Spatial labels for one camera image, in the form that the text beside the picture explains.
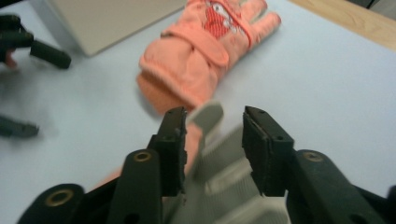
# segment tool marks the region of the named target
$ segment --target white surface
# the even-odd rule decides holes
[[[269,112],[296,149],[327,154],[347,178],[386,196],[396,184],[396,53],[304,11],[268,0],[283,24],[220,82],[223,134],[242,123],[245,105]],[[27,2],[18,12],[37,38],[57,45]],[[0,65],[0,114],[34,121],[40,135],[0,139],[0,223],[15,223],[39,193],[61,183],[86,190],[125,156],[144,148],[161,119],[134,82],[138,58],[169,17],[93,58],[72,54],[69,70],[15,58]]]

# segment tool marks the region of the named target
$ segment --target wooden floor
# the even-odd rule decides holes
[[[396,51],[396,21],[345,0],[290,0],[348,30]]]

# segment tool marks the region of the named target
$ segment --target white table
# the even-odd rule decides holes
[[[283,24],[220,82],[221,134],[241,125],[245,105],[266,110],[296,149],[328,155],[355,185],[386,196],[396,184],[396,53],[287,1],[268,0]],[[29,2],[35,37],[59,47]],[[162,118],[135,84],[138,58],[177,15],[86,58],[70,52],[58,70],[19,50],[19,69],[0,65],[0,114],[40,126],[29,140],[0,138],[0,223],[15,223],[38,194],[61,183],[92,189],[144,148]]]

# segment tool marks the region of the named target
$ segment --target pink glove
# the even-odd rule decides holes
[[[266,8],[264,0],[188,0],[177,23],[140,58],[140,90],[162,114],[202,105],[238,59],[279,26],[274,12],[255,20]]]

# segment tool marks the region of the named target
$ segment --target orange glove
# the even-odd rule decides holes
[[[188,0],[140,58],[140,90],[161,114],[202,105],[238,59],[279,26],[274,12],[256,20],[266,8],[264,0]]]

